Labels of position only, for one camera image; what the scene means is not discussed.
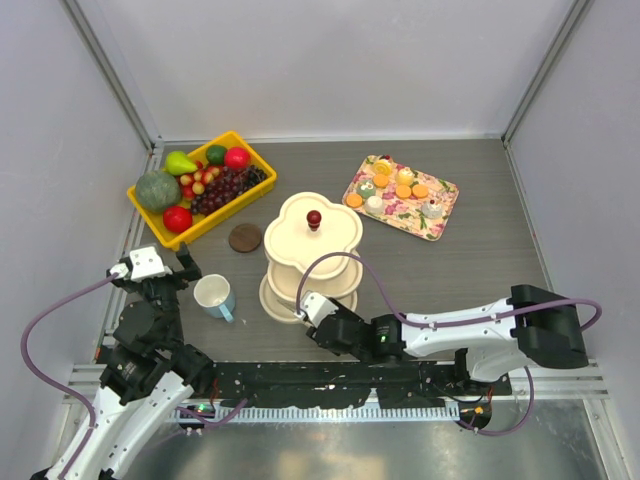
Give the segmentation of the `cream three-tier cake stand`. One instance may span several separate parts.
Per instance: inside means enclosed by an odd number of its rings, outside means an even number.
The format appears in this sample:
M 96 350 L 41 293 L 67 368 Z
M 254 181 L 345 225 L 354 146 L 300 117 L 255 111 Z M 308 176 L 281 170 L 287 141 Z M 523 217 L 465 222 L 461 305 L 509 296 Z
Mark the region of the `cream three-tier cake stand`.
M 362 222 L 348 207 L 314 192 L 289 197 L 263 238 L 268 267 L 259 298 L 267 315 L 284 324 L 297 323 L 296 316 L 282 312 L 276 300 L 296 304 L 299 286 L 353 310 L 363 266 L 350 256 L 357 253 L 362 235 Z

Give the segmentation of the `yellow swiss roll cake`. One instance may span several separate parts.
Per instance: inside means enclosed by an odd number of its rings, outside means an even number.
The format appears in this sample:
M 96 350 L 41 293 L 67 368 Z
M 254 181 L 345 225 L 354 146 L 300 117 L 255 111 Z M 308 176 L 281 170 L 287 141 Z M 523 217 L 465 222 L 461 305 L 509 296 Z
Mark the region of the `yellow swiss roll cake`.
M 379 156 L 372 165 L 372 170 L 376 175 L 389 176 L 392 173 L 394 161 L 388 155 Z

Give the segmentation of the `metal serving tongs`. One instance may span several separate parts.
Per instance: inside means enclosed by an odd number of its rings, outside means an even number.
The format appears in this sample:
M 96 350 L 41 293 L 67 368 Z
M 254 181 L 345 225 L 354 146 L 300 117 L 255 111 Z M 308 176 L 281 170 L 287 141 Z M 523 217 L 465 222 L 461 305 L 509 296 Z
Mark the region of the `metal serving tongs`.
M 277 299 L 276 304 L 282 312 L 286 312 L 289 316 L 299 316 L 296 304 L 294 302 Z

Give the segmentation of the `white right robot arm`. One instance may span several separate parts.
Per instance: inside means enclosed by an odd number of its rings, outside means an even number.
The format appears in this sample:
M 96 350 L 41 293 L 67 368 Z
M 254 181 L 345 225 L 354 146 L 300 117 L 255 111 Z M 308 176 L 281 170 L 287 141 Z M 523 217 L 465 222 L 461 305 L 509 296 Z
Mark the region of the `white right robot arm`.
M 588 364 L 576 306 L 531 285 L 516 285 L 510 297 L 477 308 L 370 321 L 334 298 L 308 291 L 301 318 L 319 347 L 369 364 L 455 352 L 452 381 L 465 394 L 530 364 L 556 370 Z

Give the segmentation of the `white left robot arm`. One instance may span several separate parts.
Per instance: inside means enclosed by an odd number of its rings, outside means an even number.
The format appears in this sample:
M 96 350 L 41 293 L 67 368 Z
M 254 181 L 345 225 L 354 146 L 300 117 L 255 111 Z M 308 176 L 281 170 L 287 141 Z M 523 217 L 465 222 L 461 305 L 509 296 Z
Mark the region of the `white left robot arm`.
M 190 396 L 211 392 L 212 360 L 185 343 L 177 293 L 202 273 L 185 245 L 175 271 L 155 246 L 138 247 L 106 274 L 106 282 L 139 295 L 122 310 L 95 396 L 67 386 L 88 414 L 67 449 L 37 479 L 121 479 L 161 424 Z

